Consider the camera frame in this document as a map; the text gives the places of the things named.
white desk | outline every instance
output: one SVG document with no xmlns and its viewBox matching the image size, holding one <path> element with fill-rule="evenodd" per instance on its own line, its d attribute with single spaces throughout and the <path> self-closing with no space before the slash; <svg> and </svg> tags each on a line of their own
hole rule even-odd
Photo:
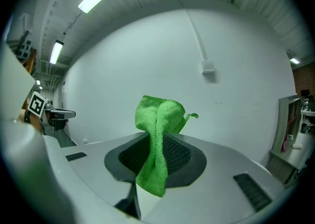
<svg viewBox="0 0 315 224">
<path fill-rule="evenodd" d="M 302 115 L 302 118 L 300 120 L 299 132 L 301 132 L 301 128 L 302 128 L 302 124 L 304 122 L 305 116 L 315 116 L 315 111 L 301 110 L 301 115 Z"/>
</svg>

